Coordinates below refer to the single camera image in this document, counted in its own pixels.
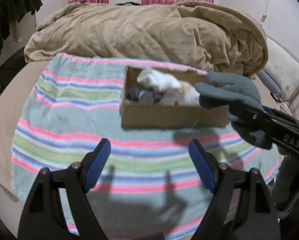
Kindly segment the grey fleece glove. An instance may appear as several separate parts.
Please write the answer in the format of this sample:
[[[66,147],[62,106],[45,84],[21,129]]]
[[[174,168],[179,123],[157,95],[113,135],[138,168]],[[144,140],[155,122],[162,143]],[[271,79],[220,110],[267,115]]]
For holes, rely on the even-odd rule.
[[[200,106],[208,110],[228,106],[231,125],[241,138],[253,146],[270,150],[273,143],[265,137],[265,132],[245,121],[242,115],[233,113],[236,108],[244,110],[246,107],[264,111],[255,84],[247,77],[231,73],[209,72],[206,77],[209,83],[194,85]]]

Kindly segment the white sock pair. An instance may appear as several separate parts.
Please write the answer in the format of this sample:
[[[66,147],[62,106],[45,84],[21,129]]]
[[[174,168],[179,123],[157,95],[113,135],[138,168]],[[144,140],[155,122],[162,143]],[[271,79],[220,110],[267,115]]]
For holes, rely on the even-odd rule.
[[[181,88],[181,82],[171,74],[154,69],[144,69],[137,77],[137,82],[147,89],[165,92],[168,89]]]

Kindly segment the brown cardboard box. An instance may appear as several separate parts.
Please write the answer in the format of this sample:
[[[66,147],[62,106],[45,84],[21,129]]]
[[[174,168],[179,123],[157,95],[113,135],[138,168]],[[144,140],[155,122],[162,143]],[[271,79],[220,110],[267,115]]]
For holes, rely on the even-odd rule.
[[[206,110],[200,106],[171,106],[160,103],[138,103],[127,99],[128,90],[140,89],[136,78],[141,68],[127,66],[120,107],[121,125],[123,128],[193,128],[223,127],[229,123],[228,107]]]

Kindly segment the dark grey sock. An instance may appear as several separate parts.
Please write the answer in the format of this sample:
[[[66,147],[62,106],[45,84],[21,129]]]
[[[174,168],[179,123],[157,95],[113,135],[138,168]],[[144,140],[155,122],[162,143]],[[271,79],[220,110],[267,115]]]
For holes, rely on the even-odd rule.
[[[133,87],[127,90],[126,99],[139,103],[158,103],[161,101],[163,94],[154,90],[140,89]]]

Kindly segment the grey pillow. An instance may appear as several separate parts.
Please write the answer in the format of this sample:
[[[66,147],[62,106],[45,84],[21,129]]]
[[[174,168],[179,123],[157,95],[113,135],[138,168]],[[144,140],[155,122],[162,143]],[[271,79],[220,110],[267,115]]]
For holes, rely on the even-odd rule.
[[[283,93],[280,87],[276,84],[276,82],[269,76],[269,74],[265,70],[260,70],[256,73],[256,75],[260,78],[262,83],[270,90],[271,94],[277,98],[281,98]]]

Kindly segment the white embroidered pillow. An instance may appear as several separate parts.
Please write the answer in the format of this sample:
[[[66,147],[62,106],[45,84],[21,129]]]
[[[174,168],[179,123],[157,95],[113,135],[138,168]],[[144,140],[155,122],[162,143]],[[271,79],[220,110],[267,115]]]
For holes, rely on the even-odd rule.
[[[299,93],[299,62],[271,38],[267,38],[268,61],[263,68],[282,90],[283,101]]]

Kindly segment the striped pastel towel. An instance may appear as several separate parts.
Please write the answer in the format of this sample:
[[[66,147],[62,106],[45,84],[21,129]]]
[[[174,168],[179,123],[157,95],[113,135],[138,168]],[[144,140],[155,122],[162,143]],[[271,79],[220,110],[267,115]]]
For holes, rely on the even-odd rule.
[[[163,232],[190,239],[212,194],[199,179],[188,142],[231,167],[260,170],[271,182],[280,165],[276,147],[246,143],[232,128],[124,130],[119,107],[125,68],[158,67],[185,73],[188,66],[135,59],[86,58],[60,53],[34,83],[12,140],[12,190],[26,200],[39,170],[67,168],[102,138],[111,154],[88,193],[95,216],[110,239]]]

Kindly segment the tan crumpled duvet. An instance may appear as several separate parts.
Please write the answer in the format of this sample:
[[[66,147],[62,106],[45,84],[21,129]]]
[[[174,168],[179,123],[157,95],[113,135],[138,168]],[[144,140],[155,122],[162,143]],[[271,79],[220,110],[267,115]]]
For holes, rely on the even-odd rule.
[[[41,22],[24,50],[27,62],[58,53],[173,62],[245,76],[268,61],[266,34],[253,17],[197,1],[68,4]]]

